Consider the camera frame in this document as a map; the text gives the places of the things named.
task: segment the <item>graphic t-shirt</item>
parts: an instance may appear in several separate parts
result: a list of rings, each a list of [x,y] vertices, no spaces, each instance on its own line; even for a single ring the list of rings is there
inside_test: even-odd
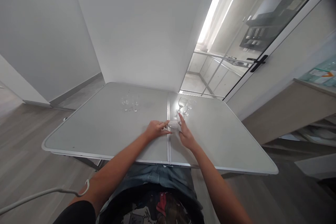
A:
[[[68,206],[58,223],[95,223],[95,210],[88,201]],[[122,191],[99,217],[99,224],[204,223],[197,204],[178,190],[144,184]]]

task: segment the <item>person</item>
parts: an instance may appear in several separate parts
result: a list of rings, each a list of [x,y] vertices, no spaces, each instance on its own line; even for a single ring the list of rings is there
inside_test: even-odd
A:
[[[181,114],[179,117],[181,142],[198,162],[220,223],[251,223]],[[90,179],[87,192],[75,197],[54,223],[204,223],[189,168],[133,164],[151,141],[171,134],[165,130],[168,122],[151,121],[143,134]]]

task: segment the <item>forearm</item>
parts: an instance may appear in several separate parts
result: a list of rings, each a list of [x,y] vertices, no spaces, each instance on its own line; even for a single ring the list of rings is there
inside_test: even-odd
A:
[[[144,134],[140,135],[90,179],[90,187],[84,196],[81,198],[75,197],[70,204],[87,200],[92,203],[97,216],[104,203],[123,180],[137,156],[149,142],[150,140]]]
[[[252,223],[226,181],[216,170],[203,149],[196,143],[190,149],[202,171],[211,202],[221,223]]]

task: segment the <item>gray table top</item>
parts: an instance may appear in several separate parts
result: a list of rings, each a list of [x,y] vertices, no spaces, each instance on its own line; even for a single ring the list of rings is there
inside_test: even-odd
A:
[[[123,110],[122,96],[137,94],[137,112]],[[151,120],[167,120],[167,92],[107,83],[43,142],[46,151],[111,159],[145,131]],[[138,161],[167,163],[167,136],[152,141]]]
[[[176,120],[178,100],[193,99],[185,121],[196,141],[219,170],[252,174],[277,174],[278,168],[230,108],[221,100],[169,93],[169,117]],[[197,166],[193,154],[170,136],[171,164]]]
[[[123,110],[121,98],[128,93],[140,96],[137,112]],[[278,173],[274,162],[221,100],[117,83],[107,83],[55,129],[42,148],[62,155],[109,160],[144,132],[151,120],[175,120],[180,97],[196,100],[185,121],[217,169]],[[194,156],[175,135],[152,141],[137,161],[197,167]]]

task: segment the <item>white cable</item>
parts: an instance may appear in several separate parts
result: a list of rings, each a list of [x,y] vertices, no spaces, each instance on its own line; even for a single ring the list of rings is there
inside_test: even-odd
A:
[[[0,209],[0,215],[3,215],[5,213],[7,213],[8,211],[24,204],[24,203],[27,203],[28,201],[31,201],[31,200],[34,200],[36,198],[39,198],[43,195],[46,195],[46,194],[49,194],[49,193],[55,193],[55,192],[59,192],[59,193],[69,193],[69,194],[75,194],[77,197],[82,197],[89,189],[90,187],[90,181],[89,180],[86,180],[85,184],[87,184],[87,187],[86,187],[86,190],[82,193],[82,194],[79,194],[78,192],[76,191],[73,191],[73,190],[64,190],[63,188],[51,188],[51,189],[48,189],[48,190],[45,190],[45,191],[42,191],[42,192],[38,192],[36,194],[33,194],[33,195],[30,195],[24,199],[21,199],[9,206],[6,206],[4,208],[1,208]]]

